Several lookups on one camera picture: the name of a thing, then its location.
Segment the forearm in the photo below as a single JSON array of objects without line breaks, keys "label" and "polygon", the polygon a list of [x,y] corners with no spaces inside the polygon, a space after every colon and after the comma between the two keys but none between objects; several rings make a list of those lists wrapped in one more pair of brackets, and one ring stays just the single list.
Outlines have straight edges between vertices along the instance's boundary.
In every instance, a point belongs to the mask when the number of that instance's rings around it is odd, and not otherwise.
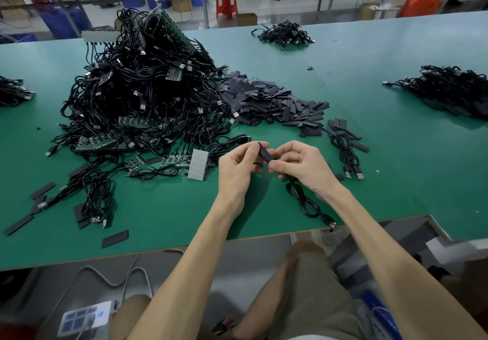
[{"label": "forearm", "polygon": [[405,340],[488,339],[464,308],[345,188],[327,201],[351,231]]},{"label": "forearm", "polygon": [[128,340],[196,338],[215,270],[232,223],[228,214],[228,208],[217,199]]}]

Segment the green table surface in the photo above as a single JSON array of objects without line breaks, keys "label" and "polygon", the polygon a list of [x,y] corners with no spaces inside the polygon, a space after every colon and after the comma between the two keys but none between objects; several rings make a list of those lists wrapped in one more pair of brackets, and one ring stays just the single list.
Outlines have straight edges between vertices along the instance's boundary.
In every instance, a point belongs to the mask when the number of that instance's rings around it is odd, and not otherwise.
[{"label": "green table surface", "polygon": [[[359,152],[365,179],[346,180],[376,220],[433,215],[454,240],[488,236],[485,206],[487,177],[485,122],[436,112],[411,94],[381,85],[417,76],[421,65],[457,65],[488,73],[486,12],[420,18],[306,26],[315,44],[283,51],[261,43],[253,27],[188,31],[216,64],[227,64],[249,78],[277,82],[304,100],[328,101],[325,119],[345,118],[371,147]],[[0,46],[0,74],[24,78],[38,93],[16,108],[0,108],[0,230],[25,216],[29,195],[48,182],[56,190],[67,174],[83,164],[64,149],[51,158],[44,152],[61,133],[57,122],[73,78],[84,73],[82,40],[45,41]],[[289,140],[317,146],[336,173],[338,150],[328,137],[302,139],[298,129],[279,123],[257,127],[235,124],[245,133],[277,147]],[[73,206],[79,192],[37,214],[13,235],[0,236],[0,269],[61,263],[187,245],[217,192],[218,171],[204,182],[181,175],[147,182],[114,176],[117,209],[112,226],[93,224],[78,230]],[[308,196],[317,201],[314,195]],[[285,184],[267,172],[253,176],[246,206],[229,238],[249,238],[323,228],[302,214]],[[321,208],[333,217],[331,208]],[[129,239],[101,249],[105,237],[129,230]]]}]

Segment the chair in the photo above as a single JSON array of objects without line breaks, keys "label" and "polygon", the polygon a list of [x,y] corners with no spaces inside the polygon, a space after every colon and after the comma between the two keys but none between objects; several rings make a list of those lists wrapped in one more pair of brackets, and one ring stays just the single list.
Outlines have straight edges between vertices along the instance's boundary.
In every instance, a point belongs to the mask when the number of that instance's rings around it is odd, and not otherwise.
[{"label": "chair", "polygon": [[220,4],[219,0],[216,1],[217,7],[217,19],[219,18],[219,14],[224,14],[227,16],[227,19],[232,19],[232,13],[237,12],[237,0],[234,0],[234,4],[230,3],[230,0],[222,0],[222,4]]},{"label": "chair", "polygon": [[406,0],[397,18],[420,17],[437,12],[442,0]]}]

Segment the red plastic stool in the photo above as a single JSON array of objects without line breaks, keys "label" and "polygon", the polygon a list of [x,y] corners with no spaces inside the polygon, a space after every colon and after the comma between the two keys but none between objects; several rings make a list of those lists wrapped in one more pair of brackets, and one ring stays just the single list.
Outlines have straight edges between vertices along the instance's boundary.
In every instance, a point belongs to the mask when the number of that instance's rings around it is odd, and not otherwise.
[{"label": "red plastic stool", "polygon": [[219,0],[215,0],[215,1],[217,7],[217,19],[219,18],[219,14],[227,15],[227,19],[232,19],[233,12],[239,14],[237,12],[237,0],[234,0],[234,4],[231,4],[230,0],[222,0],[222,5],[219,5],[220,4]]},{"label": "red plastic stool", "polygon": [[421,17],[435,14],[442,0],[406,0],[397,18]]}]

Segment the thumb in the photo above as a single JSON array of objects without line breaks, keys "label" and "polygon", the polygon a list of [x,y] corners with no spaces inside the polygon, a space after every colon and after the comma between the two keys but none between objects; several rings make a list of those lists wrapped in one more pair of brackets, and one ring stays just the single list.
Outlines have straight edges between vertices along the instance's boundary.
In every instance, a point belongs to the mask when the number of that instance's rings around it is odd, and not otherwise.
[{"label": "thumb", "polygon": [[278,173],[289,174],[295,176],[298,164],[287,163],[282,160],[272,160],[268,164],[268,168]]},{"label": "thumb", "polygon": [[244,163],[244,165],[252,167],[253,164],[256,162],[256,158],[258,158],[258,154],[259,154],[259,144],[257,142],[250,143],[244,155],[244,159],[242,159],[241,164]]}]

